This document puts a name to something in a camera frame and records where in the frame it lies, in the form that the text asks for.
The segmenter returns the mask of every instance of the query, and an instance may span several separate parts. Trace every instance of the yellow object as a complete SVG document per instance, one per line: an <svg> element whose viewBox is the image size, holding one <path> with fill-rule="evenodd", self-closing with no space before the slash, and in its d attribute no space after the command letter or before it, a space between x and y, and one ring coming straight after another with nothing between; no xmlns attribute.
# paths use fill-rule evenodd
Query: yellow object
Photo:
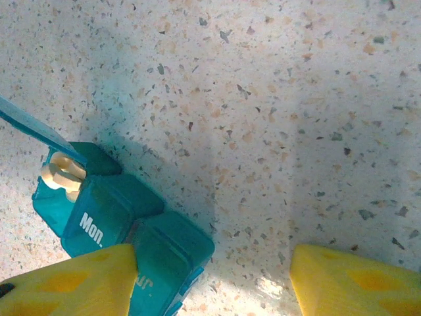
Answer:
<svg viewBox="0 0 421 316"><path fill-rule="evenodd" d="M289 275L304 316L421 316L421 273L302 244Z"/></svg>
<svg viewBox="0 0 421 316"><path fill-rule="evenodd" d="M125 316L137 278L132 245L117 245L14 276L0 316Z"/></svg>

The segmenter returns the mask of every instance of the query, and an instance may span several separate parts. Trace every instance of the teal plastic strip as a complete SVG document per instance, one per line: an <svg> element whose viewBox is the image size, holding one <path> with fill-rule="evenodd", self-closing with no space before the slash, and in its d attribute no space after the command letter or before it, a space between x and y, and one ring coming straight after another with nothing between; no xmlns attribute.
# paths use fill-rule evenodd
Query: teal plastic strip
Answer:
<svg viewBox="0 0 421 316"><path fill-rule="evenodd" d="M57 151L67 154L82 165L86 164L87 159L74 150L72 145L61 137L59 133L1 96L0 117L21 132L40 140Z"/></svg>

